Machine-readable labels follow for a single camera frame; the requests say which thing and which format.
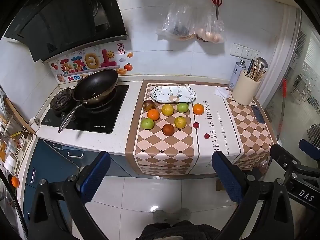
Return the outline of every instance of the black cable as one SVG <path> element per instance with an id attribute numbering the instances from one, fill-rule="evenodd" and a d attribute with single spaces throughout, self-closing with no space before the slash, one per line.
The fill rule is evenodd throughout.
<path id="1" fill-rule="evenodd" d="M 25 220 L 23 218 L 22 211 L 21 211 L 18 199 L 17 199 L 16 195 L 14 194 L 14 192 L 12 191 L 12 188 L 11 188 L 9 182 L 7 181 L 7 179 L 6 179 L 6 177 L 3 174 L 1 169 L 0 169 L 0 179 L 3 181 L 5 187 L 7 188 L 8 192 L 9 192 L 11 198 L 12 198 L 12 201 L 14 203 L 14 206 L 16 208 L 16 211 L 18 213 L 18 216 L 19 216 L 19 219 L 20 219 L 20 222 L 21 222 L 21 225 L 22 225 L 23 232 L 26 235 L 26 238 L 28 239 L 28 228 L 27 228 L 26 222 L 25 222 Z"/>

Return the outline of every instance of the wall socket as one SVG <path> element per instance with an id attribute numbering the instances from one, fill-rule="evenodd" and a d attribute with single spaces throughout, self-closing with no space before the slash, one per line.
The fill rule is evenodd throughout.
<path id="1" fill-rule="evenodd" d="M 242 54 L 241 54 L 241 57 L 246 58 L 246 59 L 251 59 L 252 51 L 253 51 L 253 49 L 244 47 Z"/>
<path id="2" fill-rule="evenodd" d="M 251 55 L 251 59 L 254 59 L 255 57 L 260 57 L 260 51 L 257 50 L 253 50 L 252 51 L 252 55 Z"/>
<path id="3" fill-rule="evenodd" d="M 239 44 L 232 44 L 230 55 L 241 57 L 242 51 L 243 51 L 243 46 Z"/>

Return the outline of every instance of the sun sticker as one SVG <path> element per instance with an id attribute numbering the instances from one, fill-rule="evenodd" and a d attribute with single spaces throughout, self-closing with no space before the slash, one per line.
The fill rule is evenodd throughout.
<path id="1" fill-rule="evenodd" d="M 112 57 L 114 57 L 115 56 L 115 53 L 113 52 L 113 51 L 107 51 L 107 57 L 108 58 L 112 58 Z"/>

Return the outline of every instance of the scissors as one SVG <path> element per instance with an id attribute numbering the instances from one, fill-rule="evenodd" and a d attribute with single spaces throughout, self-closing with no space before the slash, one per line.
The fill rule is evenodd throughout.
<path id="1" fill-rule="evenodd" d="M 216 16 L 217 20 L 219 19 L 219 6 L 222 5 L 222 0 L 212 0 L 214 5 L 216 6 Z"/>

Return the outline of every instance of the dark fuzzy fabric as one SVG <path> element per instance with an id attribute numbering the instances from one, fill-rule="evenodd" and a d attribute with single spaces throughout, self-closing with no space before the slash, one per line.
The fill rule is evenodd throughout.
<path id="1" fill-rule="evenodd" d="M 166 223 L 147 225 L 136 240 L 153 240 L 169 236 L 182 236 L 183 240 L 214 240 L 220 230 L 209 225 L 194 225 L 190 221 L 181 221 L 170 227 Z"/>

